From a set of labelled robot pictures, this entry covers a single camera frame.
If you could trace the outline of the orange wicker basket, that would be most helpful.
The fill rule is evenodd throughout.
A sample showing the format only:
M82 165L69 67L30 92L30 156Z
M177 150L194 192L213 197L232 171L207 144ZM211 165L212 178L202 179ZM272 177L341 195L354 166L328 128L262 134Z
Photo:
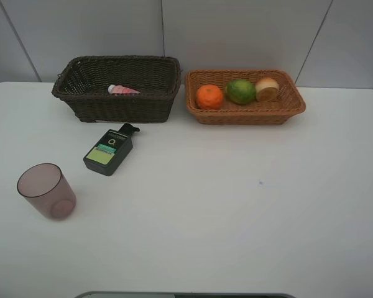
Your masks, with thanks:
M202 110L196 104L196 92L207 84L224 89L232 79L258 80L272 78L279 84L279 93L272 101L238 105L225 99L220 109ZM210 125L281 125L301 114L306 104L291 77L281 70L192 70L185 75L185 100L189 113L201 124Z

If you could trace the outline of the dark brown wicker basket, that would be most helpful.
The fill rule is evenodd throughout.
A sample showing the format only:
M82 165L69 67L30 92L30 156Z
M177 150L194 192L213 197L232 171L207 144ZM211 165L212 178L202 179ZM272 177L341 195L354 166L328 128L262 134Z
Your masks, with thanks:
M122 85L140 94L110 94ZM52 95L82 122L166 122L181 85L181 67L169 56L80 56L59 74Z

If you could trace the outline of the pink detergent bottle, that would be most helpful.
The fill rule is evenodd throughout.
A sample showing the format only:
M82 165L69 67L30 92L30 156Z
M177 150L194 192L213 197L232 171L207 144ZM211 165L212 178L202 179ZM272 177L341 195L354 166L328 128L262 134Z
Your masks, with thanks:
M127 88L122 85L114 85L114 84L111 84L108 87L108 93L110 94L140 94L139 91L136 91L134 89Z

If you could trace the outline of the red yellow peach fruit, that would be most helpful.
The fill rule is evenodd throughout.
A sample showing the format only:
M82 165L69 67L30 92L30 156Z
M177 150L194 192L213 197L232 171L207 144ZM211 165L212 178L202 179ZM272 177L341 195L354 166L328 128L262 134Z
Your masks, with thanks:
M256 99L258 102L273 101L279 93L279 84L272 78L262 78L256 82Z

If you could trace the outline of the translucent purple plastic cup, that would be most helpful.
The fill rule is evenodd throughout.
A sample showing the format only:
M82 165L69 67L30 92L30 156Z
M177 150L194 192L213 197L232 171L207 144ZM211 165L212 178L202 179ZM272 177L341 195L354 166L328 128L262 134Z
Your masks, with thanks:
M44 217L67 218L76 207L76 196L62 170L52 163L41 163L25 171L17 191Z

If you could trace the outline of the orange tangerine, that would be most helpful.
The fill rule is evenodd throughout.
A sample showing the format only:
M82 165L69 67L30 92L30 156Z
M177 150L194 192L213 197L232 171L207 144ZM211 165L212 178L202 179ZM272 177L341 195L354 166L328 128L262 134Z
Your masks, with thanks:
M203 85L196 92L196 104L203 110L220 109L224 101L224 94L215 85Z

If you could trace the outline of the black green pump bottle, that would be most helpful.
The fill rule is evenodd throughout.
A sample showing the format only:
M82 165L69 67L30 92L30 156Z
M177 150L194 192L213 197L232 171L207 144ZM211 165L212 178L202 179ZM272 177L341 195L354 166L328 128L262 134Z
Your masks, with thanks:
M139 132L131 124L123 124L119 130L108 130L85 155L85 166L104 176L111 176L133 149L132 136Z

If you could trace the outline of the green lime fruit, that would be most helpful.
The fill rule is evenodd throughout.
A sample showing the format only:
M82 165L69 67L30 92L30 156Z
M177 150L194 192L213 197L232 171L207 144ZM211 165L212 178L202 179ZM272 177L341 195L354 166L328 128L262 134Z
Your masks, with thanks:
M246 105L256 100L256 87L247 79L234 79L225 87L227 98L239 105Z

